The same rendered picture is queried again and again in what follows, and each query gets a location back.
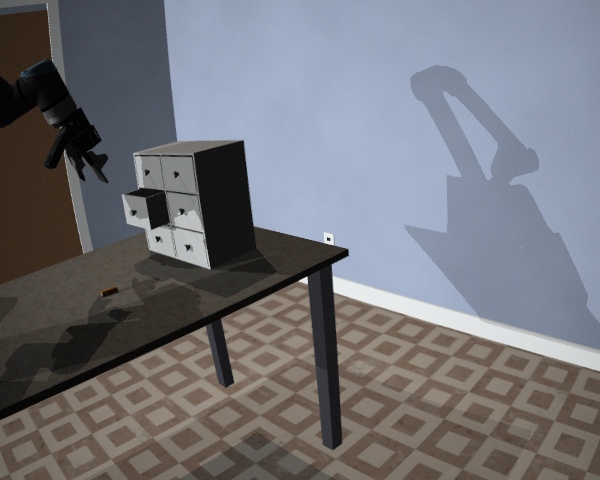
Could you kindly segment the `grey chest of drawers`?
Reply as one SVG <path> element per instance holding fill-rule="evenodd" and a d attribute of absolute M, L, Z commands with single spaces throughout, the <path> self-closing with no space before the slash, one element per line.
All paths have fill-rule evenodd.
<path fill-rule="evenodd" d="M 169 144 L 133 153 L 138 189 L 165 190 L 170 220 L 167 225 L 171 226 L 176 257 L 150 249 L 145 229 L 149 250 L 211 270 L 256 249 L 244 140 L 177 141 Z M 139 186 L 135 161 L 138 155 L 160 155 L 164 188 Z M 166 189 L 161 158 L 166 155 L 193 155 L 197 192 Z M 203 230 L 171 223 L 169 191 L 198 194 Z M 209 267 L 177 257 L 174 226 L 203 232 Z"/>

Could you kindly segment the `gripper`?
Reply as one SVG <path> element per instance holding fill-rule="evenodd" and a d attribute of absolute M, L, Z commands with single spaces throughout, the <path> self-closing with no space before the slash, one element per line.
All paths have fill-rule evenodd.
<path fill-rule="evenodd" d="M 67 118 L 57 124 L 53 124 L 53 126 L 55 129 L 62 126 L 62 128 L 69 127 L 73 130 L 65 149 L 67 156 L 79 178 L 85 181 L 82 169 L 85 165 L 87 165 L 99 180 L 108 183 L 108 180 L 101 171 L 102 167 L 108 160 L 108 156 L 106 154 L 96 155 L 93 151 L 89 151 L 102 140 L 98 135 L 94 125 L 90 125 L 82 108 L 76 108 L 75 110 Z"/>

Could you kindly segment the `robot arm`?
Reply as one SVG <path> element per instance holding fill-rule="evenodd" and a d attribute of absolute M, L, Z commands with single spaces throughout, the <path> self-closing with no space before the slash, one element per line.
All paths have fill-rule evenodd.
<path fill-rule="evenodd" d="M 10 125 L 38 106 L 49 125 L 67 118 L 77 108 L 52 60 L 33 65 L 21 72 L 22 78 L 11 85 L 0 76 L 0 128 Z M 73 133 L 60 129 L 44 166 L 55 169 Z"/>

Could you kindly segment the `orange battery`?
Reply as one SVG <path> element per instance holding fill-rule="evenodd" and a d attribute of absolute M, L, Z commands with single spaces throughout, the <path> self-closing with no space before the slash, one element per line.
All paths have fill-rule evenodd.
<path fill-rule="evenodd" d="M 103 297 L 103 296 L 109 295 L 109 294 L 117 292 L 117 291 L 118 291 L 118 288 L 117 288 L 117 286 L 115 286 L 115 287 L 109 288 L 107 290 L 101 291 L 101 295 Z"/>

